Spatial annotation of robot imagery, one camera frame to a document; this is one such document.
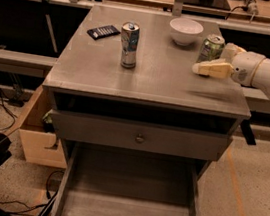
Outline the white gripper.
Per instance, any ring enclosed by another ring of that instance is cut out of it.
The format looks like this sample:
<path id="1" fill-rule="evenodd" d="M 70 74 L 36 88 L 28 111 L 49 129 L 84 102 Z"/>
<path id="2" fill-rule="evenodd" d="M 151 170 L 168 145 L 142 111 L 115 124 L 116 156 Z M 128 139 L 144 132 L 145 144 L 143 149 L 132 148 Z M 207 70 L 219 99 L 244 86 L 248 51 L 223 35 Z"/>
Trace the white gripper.
<path id="1" fill-rule="evenodd" d="M 192 71 L 198 75 L 222 79 L 232 75 L 231 79 L 236 83 L 249 87 L 255 71 L 264 59 L 266 57 L 262 54 L 246 52 L 244 48 L 229 42 L 222 50 L 221 58 L 194 63 Z"/>

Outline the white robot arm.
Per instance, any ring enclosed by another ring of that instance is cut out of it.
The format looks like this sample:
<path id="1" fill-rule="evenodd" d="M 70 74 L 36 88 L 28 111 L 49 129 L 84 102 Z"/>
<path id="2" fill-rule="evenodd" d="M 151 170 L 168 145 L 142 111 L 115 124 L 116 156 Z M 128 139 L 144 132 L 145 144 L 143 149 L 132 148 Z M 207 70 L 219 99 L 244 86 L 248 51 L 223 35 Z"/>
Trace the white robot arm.
<path id="1" fill-rule="evenodd" d="M 246 51 L 233 43 L 225 45 L 221 57 L 193 65 L 197 75 L 228 78 L 242 86 L 260 89 L 270 100 L 270 58 Z"/>

